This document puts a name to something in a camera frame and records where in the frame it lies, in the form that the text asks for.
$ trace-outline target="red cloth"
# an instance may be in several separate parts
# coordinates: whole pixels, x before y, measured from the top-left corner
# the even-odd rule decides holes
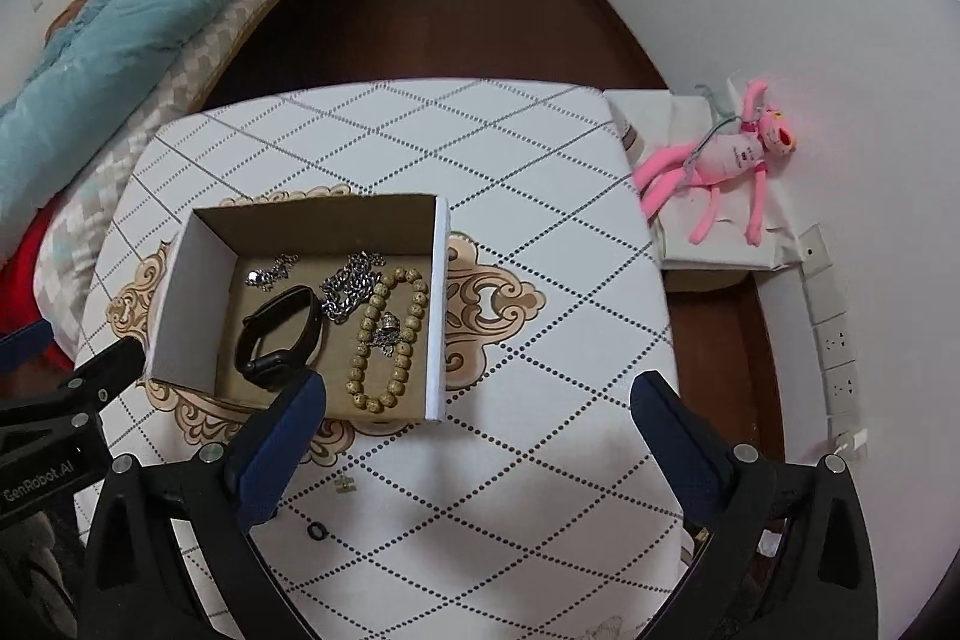
[[[37,213],[13,258],[0,269],[0,333],[13,333],[42,318],[34,298],[34,269],[58,204],[59,199],[54,199]],[[55,342],[51,342],[43,357],[56,367],[73,369],[73,362]]]

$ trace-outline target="patterned tablecloth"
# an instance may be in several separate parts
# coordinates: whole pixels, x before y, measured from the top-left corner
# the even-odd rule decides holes
[[[632,638],[676,583],[680,512],[627,405],[645,369],[676,382],[628,173],[602,95],[565,85],[357,84],[180,119],[114,215],[78,363],[146,338],[190,204],[443,194],[446,421],[325,421],[253,538],[325,640],[578,638],[603,622]],[[249,412],[146,381],[103,419],[114,453],[151,464],[230,437]],[[77,497],[82,528],[98,489]],[[214,626],[236,634],[189,526],[177,531]]]

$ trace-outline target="blue gripper pad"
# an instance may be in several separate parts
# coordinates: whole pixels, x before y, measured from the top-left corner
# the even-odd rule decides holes
[[[39,356],[53,340],[54,330],[42,319],[0,338],[0,375]]]
[[[688,520],[712,528],[733,488],[730,450],[712,427],[685,408],[659,372],[637,375],[630,415]]]
[[[289,387],[275,399],[274,405],[286,405],[286,408],[238,476],[235,490],[239,503],[235,517],[244,533],[270,520],[296,466],[310,447],[310,440],[323,423],[326,412],[323,378],[309,369],[298,370],[298,373],[309,376],[302,380],[292,400],[287,402],[285,398],[291,390]],[[269,416],[273,408],[271,405],[265,413],[258,414]]]

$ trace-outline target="brown pillow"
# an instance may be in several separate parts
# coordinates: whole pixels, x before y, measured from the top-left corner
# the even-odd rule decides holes
[[[50,37],[53,36],[57,31],[67,25],[70,20],[73,20],[77,15],[80,14],[80,9],[83,9],[83,5],[90,0],[73,0],[70,1],[70,4],[67,4],[66,9],[59,14],[59,17],[54,20],[53,23],[50,23],[50,28],[47,28],[47,35],[43,37],[43,44],[47,44],[50,41]]]

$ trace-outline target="wooden floor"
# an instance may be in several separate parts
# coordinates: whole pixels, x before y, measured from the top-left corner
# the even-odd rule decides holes
[[[598,0],[283,0],[208,108],[270,92],[372,79],[512,77],[663,88]],[[729,442],[784,456],[770,345],[752,279],[670,295],[680,392]]]

